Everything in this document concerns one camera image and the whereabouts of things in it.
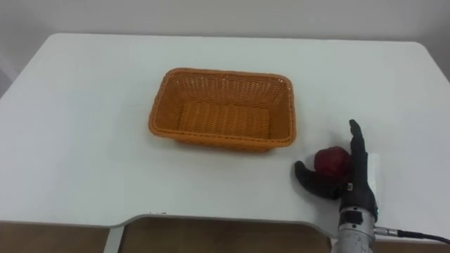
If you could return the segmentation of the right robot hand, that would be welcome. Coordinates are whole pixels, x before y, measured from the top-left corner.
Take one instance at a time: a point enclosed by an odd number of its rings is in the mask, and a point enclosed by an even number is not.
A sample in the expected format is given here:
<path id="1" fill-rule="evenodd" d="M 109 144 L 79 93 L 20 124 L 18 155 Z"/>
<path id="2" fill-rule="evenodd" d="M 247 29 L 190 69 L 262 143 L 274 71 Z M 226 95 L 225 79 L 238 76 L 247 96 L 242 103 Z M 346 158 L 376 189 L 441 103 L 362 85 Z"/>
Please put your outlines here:
<path id="1" fill-rule="evenodd" d="M 375 195 L 368 184 L 368 153 L 362 130 L 356 120 L 349 120 L 352 139 L 349 174 L 335 179 L 306 168 L 302 161 L 294 163 L 294 175 L 298 183 L 312 195 L 327 200 L 341 200 L 340 209 L 358 207 L 372 217 L 378 217 Z"/>

